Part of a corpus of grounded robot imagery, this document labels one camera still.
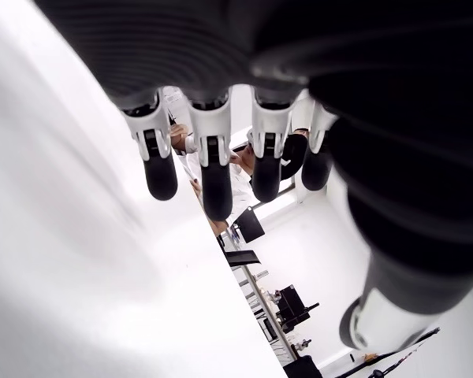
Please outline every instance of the person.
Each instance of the person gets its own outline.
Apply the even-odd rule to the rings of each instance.
[[[190,182],[196,197],[203,203],[203,189],[201,186],[201,166],[193,135],[188,135],[185,124],[174,124],[170,131],[172,147],[186,153],[181,157],[184,170],[190,176]],[[284,153],[281,161],[281,179],[293,176],[303,164],[305,150],[307,149],[308,130],[305,128],[295,130],[286,139]],[[254,172],[254,150],[251,143],[252,137],[248,135],[248,144],[238,151],[230,151],[229,176],[233,208],[226,220],[211,220],[209,224],[216,236],[220,235],[250,206],[254,195],[252,194],[251,176]]]

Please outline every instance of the black device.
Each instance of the black device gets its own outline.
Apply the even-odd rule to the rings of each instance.
[[[302,356],[284,366],[288,378],[322,378],[311,356]]]
[[[236,220],[236,225],[240,229],[246,243],[256,240],[258,237],[265,235],[265,230],[261,227],[258,217],[254,210],[248,207]]]
[[[277,304],[279,309],[277,317],[281,321],[284,333],[291,332],[295,325],[310,319],[308,312],[319,306],[318,303],[315,303],[313,306],[305,307],[293,285],[280,290],[279,293],[281,297]]]

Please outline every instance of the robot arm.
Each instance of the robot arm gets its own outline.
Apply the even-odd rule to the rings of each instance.
[[[472,5],[326,2],[319,24],[318,2],[36,2],[126,109],[159,199],[177,179],[157,88],[182,88],[215,220],[231,211],[226,88],[255,88],[252,185],[265,202],[277,195],[299,91],[337,114],[325,154],[333,117],[316,105],[302,177],[319,189],[333,158],[371,247],[363,294],[341,322],[345,344],[410,345],[473,288]]]

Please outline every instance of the black equipment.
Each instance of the black equipment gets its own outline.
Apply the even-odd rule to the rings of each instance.
[[[315,303],[313,306],[305,307],[293,285],[275,293],[276,297],[279,295],[277,318],[281,321],[284,333],[291,332],[295,325],[310,319],[308,312],[319,306],[318,303]]]

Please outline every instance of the person's hand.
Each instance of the person's hand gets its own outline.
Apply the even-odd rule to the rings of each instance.
[[[229,157],[229,162],[232,163],[232,164],[238,164],[240,165],[242,161],[242,158],[240,156],[238,156],[237,154],[231,154],[231,156]]]
[[[191,183],[192,190],[195,191],[196,197],[199,197],[199,195],[202,193],[202,187],[199,185],[198,180],[194,179],[190,180],[189,182]]]
[[[175,124],[170,129],[170,138],[172,139],[172,146],[175,146],[182,139],[183,134],[188,134],[188,127],[185,124]]]

